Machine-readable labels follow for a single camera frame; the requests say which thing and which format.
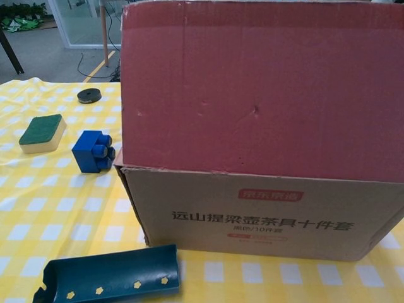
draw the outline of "box flap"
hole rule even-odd
[[[124,161],[404,182],[404,6],[126,6]]]

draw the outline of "green scouring pad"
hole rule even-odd
[[[43,153],[56,150],[66,128],[62,115],[35,117],[20,138],[24,153]]]

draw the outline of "black cable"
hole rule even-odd
[[[115,7],[113,7],[110,2],[108,2],[108,4],[109,4],[109,6],[111,7],[111,9],[114,11],[115,18],[118,19],[119,23],[122,23],[121,19],[119,19],[119,17],[116,15]]]
[[[106,79],[106,78],[116,77],[116,76],[117,76],[117,73],[120,74],[118,68],[116,68],[115,71],[113,71],[109,76],[104,76],[104,77],[90,76],[90,75],[88,75],[88,74],[82,73],[82,72],[80,71],[80,64],[81,64],[83,58],[84,58],[84,55],[83,55],[83,53],[81,53],[81,59],[80,59],[78,65],[77,65],[77,71],[78,71],[80,74],[82,74],[83,76],[90,77],[90,78],[95,78],[95,79]]]
[[[110,82],[121,82],[121,60],[118,60],[118,66],[114,71],[115,75],[112,77]]]
[[[112,42],[111,37],[110,37],[110,35],[109,35],[109,32],[110,32],[110,30],[111,30],[111,26],[112,26],[112,17],[111,17],[111,15],[108,13],[107,8],[106,8],[106,7],[104,7],[104,8],[105,8],[105,11],[107,12],[107,14],[108,14],[108,16],[109,16],[109,20],[110,20],[109,28],[108,28],[108,38],[109,38],[109,41],[110,41],[111,44],[115,47],[115,49],[116,49],[118,52],[120,52],[120,50],[119,50],[119,49],[115,46],[115,44]]]

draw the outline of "floor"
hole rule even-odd
[[[86,77],[77,71],[83,53],[80,71],[91,73],[103,60],[102,49],[65,49],[57,28],[7,33],[7,39],[20,61],[24,74],[16,74],[3,48],[0,47],[0,84],[10,80],[38,77],[48,82],[82,82]],[[110,59],[110,67],[103,66],[95,76],[108,76],[116,68],[119,52]],[[108,82],[110,78],[91,79],[90,82]]]

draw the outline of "cardboard box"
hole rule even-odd
[[[126,6],[116,166],[147,242],[356,260],[404,216],[404,7]]]

